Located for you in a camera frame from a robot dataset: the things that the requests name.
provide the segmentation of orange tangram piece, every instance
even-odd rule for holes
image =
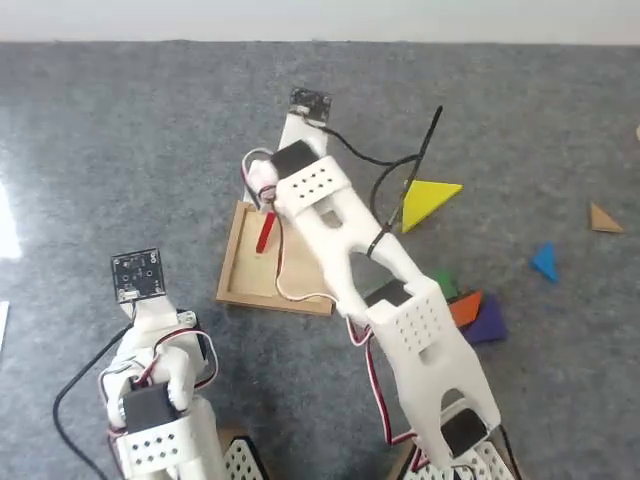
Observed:
[[[482,292],[478,291],[449,305],[456,327],[464,327],[476,319],[480,302],[482,302]]]

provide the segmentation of wire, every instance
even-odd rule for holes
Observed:
[[[127,358],[127,359],[123,360],[119,364],[111,365],[111,366],[105,368],[102,372],[100,372],[100,375],[98,375],[98,387],[100,389],[100,395],[102,397],[102,403],[105,406],[107,405],[107,402],[109,401],[109,396],[107,395],[107,391],[106,391],[105,386],[104,386],[105,377],[107,375],[116,375],[118,373],[126,372],[131,367],[133,367],[134,365],[138,366],[141,371],[144,371],[144,369],[146,368],[139,361],[137,361],[135,359],[135,357],[130,357],[130,358]]]
[[[100,360],[104,356],[104,354],[111,349],[111,347],[118,343],[118,341],[124,336],[125,333],[127,333],[127,331],[132,326],[133,322],[120,330],[111,340],[109,340],[109,342],[91,360],[89,360],[89,362],[87,362],[87,364],[82,367],[80,371],[76,373],[75,376],[71,380],[69,380],[69,382],[64,387],[62,387],[60,392],[58,392],[58,395],[56,395],[55,400],[53,401],[53,424],[56,428],[56,431],[60,435],[60,438],[62,438],[62,441],[67,445],[67,447],[69,447],[69,450],[71,450],[78,458],[80,458],[80,460],[82,460],[101,480],[108,480],[105,473],[100,470],[95,462],[91,460],[87,456],[87,454],[80,449],[80,447],[73,443],[65,429],[62,427],[62,423],[60,422],[60,403],[67,395],[67,393],[69,393],[69,391],[80,381],[80,379],[85,376],[85,374],[91,369],[91,367],[93,367],[98,362],[98,360]]]
[[[345,320],[347,322],[347,331],[349,332],[349,339],[351,340],[351,343],[354,346],[361,347],[366,342],[368,342],[369,339],[371,339],[371,337],[373,337],[373,331],[371,330],[371,327],[369,325],[367,325],[364,328],[362,332],[362,336],[359,337],[358,333],[356,332],[356,327],[353,325],[353,322],[351,321],[351,319],[347,316],[345,317]]]
[[[296,295],[291,295],[284,291],[280,283],[280,278],[282,276],[282,272],[284,271],[284,259],[285,259],[284,226],[282,225],[282,219],[280,218],[280,214],[275,210],[274,212],[276,214],[276,220],[278,221],[278,230],[280,233],[280,241],[278,243],[278,259],[276,261],[276,278],[275,278],[276,291],[278,292],[278,295],[280,295],[282,298],[289,300],[291,302],[303,302],[305,300],[309,300],[310,298],[321,297],[321,298],[327,298],[331,300],[333,303],[337,304],[338,300],[333,295],[330,295],[328,293],[313,292],[313,293],[307,293],[305,295],[296,296]]]
[[[220,371],[220,362],[218,360],[218,353],[216,352],[216,349],[213,346],[213,340],[211,339],[211,336],[208,333],[203,332],[202,330],[198,330],[196,328],[181,328],[179,330],[174,330],[173,332],[167,333],[163,337],[160,337],[160,339],[158,339],[158,341],[156,341],[155,345],[153,346],[153,360],[151,361],[149,366],[144,369],[144,371],[142,372],[140,377],[138,377],[138,379],[135,381],[136,385],[142,385],[144,382],[146,382],[147,380],[149,380],[151,378],[151,374],[153,373],[153,369],[155,368],[155,366],[158,363],[158,360],[160,358],[160,354],[157,351],[158,347],[160,345],[162,345],[165,342],[168,342],[169,340],[173,340],[173,339],[175,339],[177,337],[181,337],[183,335],[192,335],[192,334],[193,335],[202,335],[203,337],[206,338],[206,340],[209,342],[209,347],[210,347],[211,354],[213,355],[213,359],[214,359],[214,363],[215,363],[215,369],[209,375],[209,377],[207,377],[207,379],[205,379],[202,382],[197,382],[194,385],[194,388],[196,388],[196,389],[202,388],[202,387],[212,383],[218,377],[218,373]]]
[[[380,220],[379,220],[378,212],[376,209],[376,197],[378,195],[378,190],[380,189],[382,182],[384,182],[385,178],[387,178],[396,168],[402,165],[406,165],[408,163],[414,162],[413,168],[411,169],[411,173],[409,174],[409,177],[405,182],[402,194],[400,195],[399,205],[401,206],[402,203],[404,202],[404,198],[407,196],[407,193],[409,192],[411,183],[415,180],[418,174],[418,169],[420,168],[422,160],[424,159],[424,156],[427,153],[427,148],[431,143],[431,138],[433,137],[433,134],[435,132],[436,126],[438,125],[438,122],[440,121],[440,116],[442,115],[442,111],[443,111],[443,108],[442,108],[442,105],[440,105],[436,109],[435,114],[433,115],[431,124],[429,125],[429,129],[427,130],[427,133],[425,134],[425,137],[422,140],[422,145],[420,146],[420,150],[418,151],[418,153],[413,155],[408,155],[396,162],[393,162],[391,165],[389,165],[387,168],[384,169],[384,171],[380,174],[380,176],[374,182],[373,187],[371,188],[371,192],[369,193],[369,210],[371,210],[371,213],[373,214],[375,219],[378,220],[378,222],[380,222]]]
[[[504,446],[507,449],[507,454],[509,455],[509,461],[513,466],[513,472],[516,474],[516,480],[522,480],[522,474],[520,473],[520,469],[518,468],[518,463],[516,462],[516,456],[513,454],[513,449],[511,448],[511,442],[509,441],[507,430],[506,428],[504,428],[503,425],[500,425],[500,433],[502,433]]]
[[[476,476],[476,471],[473,469],[471,465],[453,465],[451,468],[453,468],[454,471],[456,470],[456,468],[466,468],[471,472],[472,480],[478,480],[478,477]]]
[[[373,158],[373,157],[370,157],[368,155],[365,155],[364,153],[361,153],[353,145],[351,145],[347,141],[347,139],[344,138],[340,133],[338,133],[337,131],[335,131],[335,130],[329,128],[329,127],[327,127],[326,125],[318,125],[318,124],[315,124],[315,123],[311,123],[309,121],[309,119],[307,119],[307,117],[305,117],[305,116],[302,116],[302,120],[304,121],[304,123],[306,123],[310,127],[317,128],[321,132],[324,132],[324,133],[326,133],[328,135],[331,135],[332,137],[337,138],[347,148],[347,150],[349,150],[356,157],[358,157],[361,160],[364,160],[365,162],[373,163],[374,165],[378,165],[378,166],[382,166],[382,167],[388,166],[388,165],[392,165],[394,163],[394,162],[388,162],[388,161],[384,161],[384,160],[378,160],[377,158]]]
[[[369,337],[364,343],[365,359],[367,361],[367,372],[369,374],[369,382],[371,383],[371,390],[373,390],[373,396],[376,399],[378,410],[380,412],[380,418],[382,420],[382,429],[384,432],[384,439],[389,445],[397,445],[410,438],[416,436],[415,432],[409,430],[397,436],[393,436],[391,433],[391,422],[389,420],[389,412],[387,410],[387,404],[382,396],[382,389],[378,383],[378,376],[376,375],[375,366],[373,364],[373,355],[371,355],[371,337]]]
[[[429,465],[429,459],[424,456],[422,449],[416,447],[413,451],[413,458],[411,459],[411,471],[416,473],[418,470]]]

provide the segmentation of black cable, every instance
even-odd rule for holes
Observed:
[[[369,245],[369,248],[367,248],[366,255],[368,258],[371,258],[371,254],[373,253],[373,250],[376,248],[380,240],[382,240],[382,237],[384,237],[384,235],[390,232],[391,228],[393,228],[393,224],[395,223],[396,217],[402,208],[404,199],[407,196],[407,193],[409,192],[409,188],[411,188],[411,183],[415,180],[416,176],[418,175],[420,164],[422,163],[422,160],[424,160],[424,156],[427,153],[427,148],[429,147],[429,143],[431,143],[431,138],[433,137],[433,132],[435,132],[436,126],[438,125],[438,121],[440,120],[440,115],[442,115],[442,110],[443,110],[442,105],[436,109],[436,113],[434,114],[433,119],[431,120],[431,125],[429,126],[429,130],[427,130],[427,133],[422,141],[422,145],[420,146],[420,151],[417,154],[409,155],[407,157],[401,158],[400,160],[397,160],[392,165],[385,168],[384,171],[380,174],[380,176],[374,182],[373,187],[371,188],[371,192],[369,194],[369,210],[371,211],[371,214],[373,215],[373,217],[379,223],[380,219],[378,217],[378,212],[376,210],[376,196],[378,194],[380,185],[382,185],[382,182],[384,181],[384,179],[387,178],[389,174],[393,172],[396,168],[398,168],[400,165],[405,165],[407,163],[414,162],[413,168],[411,169],[411,173],[407,177],[404,188],[402,189],[402,194],[400,195],[398,205],[396,206],[393,213],[389,217],[389,220],[387,220],[387,222],[382,226],[378,235],[376,235],[376,237],[373,239],[373,241]]]
[[[442,105],[440,105],[436,109],[435,114],[433,115],[433,119],[431,120],[431,125],[429,125],[429,129],[427,130],[427,133],[425,134],[424,139],[422,140],[422,145],[420,146],[420,150],[418,151],[418,153],[415,153],[413,155],[408,155],[404,158],[401,158],[400,160],[393,162],[392,165],[384,169],[384,171],[380,174],[380,176],[374,182],[373,187],[371,188],[371,192],[369,193],[369,210],[371,210],[371,213],[373,214],[375,219],[378,220],[378,222],[380,222],[380,220],[379,220],[378,212],[376,209],[376,197],[378,195],[378,190],[380,189],[382,182],[396,168],[400,167],[401,165],[414,162],[413,168],[411,169],[411,173],[407,177],[404,188],[402,190],[402,194],[400,195],[399,205],[401,206],[402,203],[404,202],[404,198],[407,196],[407,193],[409,192],[411,183],[415,180],[416,176],[418,175],[418,170],[420,168],[420,165],[422,164],[422,160],[424,160],[425,154],[427,153],[427,148],[431,143],[431,138],[433,137],[433,133],[435,132],[436,126],[438,125],[438,121],[440,120],[442,111],[443,111],[443,108],[442,108]]]
[[[344,138],[340,133],[336,132],[335,130],[327,127],[326,125],[313,124],[313,123],[309,122],[309,120],[307,120],[307,117],[303,116],[302,119],[303,119],[304,123],[306,123],[310,127],[317,128],[321,132],[324,132],[327,135],[331,135],[332,137],[335,137],[338,140],[340,140],[340,143],[342,143],[347,148],[347,150],[349,150],[356,157],[358,157],[361,160],[364,160],[365,162],[369,162],[369,163],[372,163],[374,165],[378,165],[380,167],[386,167],[386,166],[389,166],[389,165],[393,165],[395,163],[395,162],[388,162],[388,161],[385,161],[385,160],[378,160],[377,158],[373,158],[373,157],[370,157],[368,155],[365,155],[364,153],[362,153],[358,149],[356,149],[353,145],[351,145],[347,141],[346,138]]]
[[[509,461],[513,466],[513,472],[516,474],[516,480],[522,480],[522,474],[520,473],[520,469],[518,468],[518,464],[516,463],[516,456],[513,454],[513,449],[511,448],[511,442],[509,441],[507,430],[503,425],[500,425],[500,433],[502,433],[502,439],[504,440],[504,446],[506,447],[507,454],[509,455]]]
[[[107,343],[91,360],[89,360],[89,362],[84,367],[82,367],[78,373],[75,374],[75,376],[69,381],[69,383],[62,387],[62,390],[60,390],[58,395],[56,395],[55,400],[53,401],[53,424],[56,427],[58,434],[62,438],[62,441],[67,445],[67,447],[69,447],[69,450],[75,453],[76,456],[80,458],[80,460],[87,464],[87,466],[91,470],[93,470],[96,476],[101,480],[108,480],[105,473],[100,470],[100,468],[95,464],[93,460],[91,460],[82,450],[80,450],[80,447],[73,443],[71,438],[69,438],[69,435],[67,435],[67,432],[65,432],[64,428],[62,427],[62,424],[60,423],[60,403],[62,402],[62,399],[66,396],[66,394],[69,393],[69,391],[76,385],[76,383],[78,383],[80,379],[85,376],[85,374],[91,369],[91,367],[93,367],[98,362],[98,360],[100,360],[104,356],[104,354],[109,351],[111,347],[118,343],[118,341],[124,336],[125,333],[127,333],[127,331],[132,326],[133,322],[120,330],[111,340],[109,340],[109,343]]]

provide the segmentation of wooden board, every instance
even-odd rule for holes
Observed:
[[[275,287],[280,231],[277,225],[264,253],[256,253],[256,243],[265,215],[253,205],[238,202],[233,217],[216,300],[285,312],[331,315],[333,303],[322,297],[292,302],[278,295]],[[284,227],[285,256],[280,284],[289,295],[327,293],[322,272],[298,232]]]

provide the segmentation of gray carpet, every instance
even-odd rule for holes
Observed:
[[[465,189],[402,243],[425,271],[449,268],[501,300],[510,337],[479,354],[530,477],[636,478],[640,50],[185,42],[0,45],[0,181],[24,253],[0,260],[12,302],[0,478],[91,478],[54,432],[51,403],[125,323],[109,256],[150,246],[171,298],[219,349],[206,395],[222,425],[248,428],[277,478],[384,477],[396,453],[344,323],[211,300],[239,158],[276,146],[293,85],[331,92],[330,124],[388,159],[413,152],[444,105],[420,176]],[[376,167],[331,151],[365,196]],[[626,233],[591,232],[590,200]],[[547,241],[555,286],[528,267]],[[96,375],[63,421],[116,478]]]

